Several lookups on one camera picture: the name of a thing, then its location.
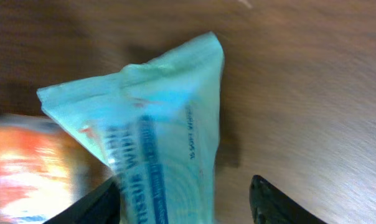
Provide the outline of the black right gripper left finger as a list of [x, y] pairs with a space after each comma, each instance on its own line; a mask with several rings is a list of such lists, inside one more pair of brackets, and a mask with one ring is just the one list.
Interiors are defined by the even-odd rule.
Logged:
[[44, 224], [119, 224], [121, 195], [113, 178]]

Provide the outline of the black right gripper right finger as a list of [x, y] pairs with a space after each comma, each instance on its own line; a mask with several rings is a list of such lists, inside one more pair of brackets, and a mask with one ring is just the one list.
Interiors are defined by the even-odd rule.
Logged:
[[326, 224], [260, 175], [250, 184], [254, 224]]

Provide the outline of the orange tissue pack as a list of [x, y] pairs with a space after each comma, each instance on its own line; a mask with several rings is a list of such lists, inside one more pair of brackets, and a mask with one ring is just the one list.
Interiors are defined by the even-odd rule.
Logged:
[[109, 177], [51, 119], [0, 115], [0, 223], [45, 223]]

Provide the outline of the teal wet wipes pack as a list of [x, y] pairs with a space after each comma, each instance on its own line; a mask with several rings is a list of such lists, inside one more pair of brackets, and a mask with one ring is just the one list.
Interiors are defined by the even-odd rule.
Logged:
[[223, 66], [223, 48], [208, 32], [146, 63], [37, 96], [113, 171], [126, 222], [213, 223]]

